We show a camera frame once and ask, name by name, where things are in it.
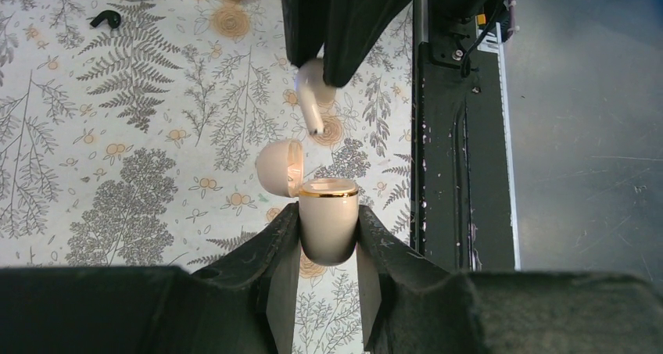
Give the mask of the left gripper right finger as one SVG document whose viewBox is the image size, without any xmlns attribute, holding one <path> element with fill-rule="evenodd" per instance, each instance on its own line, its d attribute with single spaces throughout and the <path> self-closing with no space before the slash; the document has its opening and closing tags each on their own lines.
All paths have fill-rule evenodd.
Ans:
<svg viewBox="0 0 663 354">
<path fill-rule="evenodd" d="M 627 274 L 448 272 L 357 221 L 364 350 L 371 353 L 659 353 L 662 297 Z"/>
</svg>

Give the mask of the beige wireless earbud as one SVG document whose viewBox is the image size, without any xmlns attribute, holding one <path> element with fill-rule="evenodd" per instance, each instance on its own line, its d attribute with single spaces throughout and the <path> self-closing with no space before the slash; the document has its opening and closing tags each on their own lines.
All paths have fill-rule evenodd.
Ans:
<svg viewBox="0 0 663 354">
<path fill-rule="evenodd" d="M 323 59 L 311 59 L 298 69 L 295 77 L 295 91 L 310 135 L 324 133 L 324 121 L 319 104 L 334 102 L 336 90 L 337 88 L 324 82 Z"/>
</svg>

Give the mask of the beige earbud charging case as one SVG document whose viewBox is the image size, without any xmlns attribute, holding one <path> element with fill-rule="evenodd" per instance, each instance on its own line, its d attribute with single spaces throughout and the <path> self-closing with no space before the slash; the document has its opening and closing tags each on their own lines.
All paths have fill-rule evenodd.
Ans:
<svg viewBox="0 0 663 354">
<path fill-rule="evenodd" d="M 261 186 L 299 200 L 300 241 L 313 263 L 337 266 L 352 255 L 359 214 L 359 188 L 345 178 L 304 180 L 303 145 L 292 139 L 266 145 L 256 157 Z"/>
</svg>

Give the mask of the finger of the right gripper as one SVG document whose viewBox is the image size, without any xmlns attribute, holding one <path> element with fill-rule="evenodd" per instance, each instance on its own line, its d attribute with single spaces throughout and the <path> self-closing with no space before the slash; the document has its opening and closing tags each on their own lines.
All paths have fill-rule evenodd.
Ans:
<svg viewBox="0 0 663 354">
<path fill-rule="evenodd" d="M 324 81 L 347 85 L 390 22 L 413 0 L 328 0 Z"/>
<path fill-rule="evenodd" d="M 286 55 L 300 68 L 317 57 L 324 44 L 329 0 L 281 0 Z"/>
</svg>

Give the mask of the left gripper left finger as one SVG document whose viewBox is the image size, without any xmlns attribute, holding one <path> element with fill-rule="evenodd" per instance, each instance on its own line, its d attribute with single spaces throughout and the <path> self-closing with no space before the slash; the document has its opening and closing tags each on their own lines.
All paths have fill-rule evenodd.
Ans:
<svg viewBox="0 0 663 354">
<path fill-rule="evenodd" d="M 1 271 L 4 353 L 289 353 L 299 207 L 189 273 L 177 266 Z"/>
</svg>

